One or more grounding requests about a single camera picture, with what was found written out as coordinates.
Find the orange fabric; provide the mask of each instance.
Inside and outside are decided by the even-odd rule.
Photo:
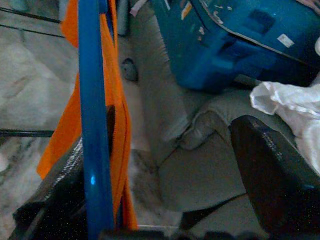
[[[113,19],[113,29],[117,29],[116,3],[115,0],[109,0],[108,2]],[[66,18],[61,29],[71,44],[78,47],[78,0],[69,1]],[[113,41],[105,15],[100,16],[100,30],[105,101],[108,105],[114,105],[115,107],[115,126],[110,156],[113,213],[115,217],[122,199],[124,227],[136,229],[137,220],[128,183],[131,123],[118,66],[118,36],[114,34]],[[79,77],[77,76],[73,94],[38,164],[37,172],[42,178],[48,174],[52,166],[69,150],[80,135],[81,107]]]

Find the blue metal pole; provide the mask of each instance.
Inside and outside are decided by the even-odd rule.
[[[79,77],[89,240],[114,229],[98,0],[79,0]]]

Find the marble floor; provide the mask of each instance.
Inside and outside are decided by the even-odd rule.
[[[58,18],[55,1],[29,0],[29,3],[32,13]],[[0,7],[9,8],[10,5],[8,1],[2,0]],[[0,24],[61,35],[57,24],[5,12],[0,12]],[[9,54],[11,58],[8,58],[8,54],[2,54],[8,46],[14,50],[19,49],[14,51],[15,54]],[[126,58],[133,58],[130,41],[120,37],[119,62]],[[0,120],[0,128],[18,128],[23,122],[26,129],[34,129],[35,126],[54,129],[73,89],[78,71],[77,50],[63,38],[0,27],[0,63],[6,61],[10,61],[10,64],[7,68],[0,67],[0,76],[6,74],[12,76],[12,79],[27,77],[29,80],[22,83],[19,81],[20,87],[11,89],[11,98],[3,97],[0,90],[1,116],[11,120]],[[18,71],[21,65],[24,66],[24,71]],[[39,84],[37,79],[45,81]],[[129,176],[138,224],[141,229],[160,230],[170,234],[177,229],[181,214],[166,210],[161,202],[157,168],[145,134],[139,86],[124,80],[123,87],[132,121]],[[59,100],[51,92],[52,88],[65,89]],[[36,110],[46,119],[44,123],[38,118],[30,117],[37,114]],[[32,195],[41,182],[36,174],[36,166],[48,141],[48,138],[0,138],[0,162],[7,161],[8,165],[3,166],[6,170],[1,171],[0,164],[0,239],[6,239],[10,235],[14,228],[12,213]]]

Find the blue box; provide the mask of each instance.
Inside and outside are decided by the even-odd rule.
[[[238,75],[308,86],[320,17],[296,0],[153,0],[177,82],[218,92]]]

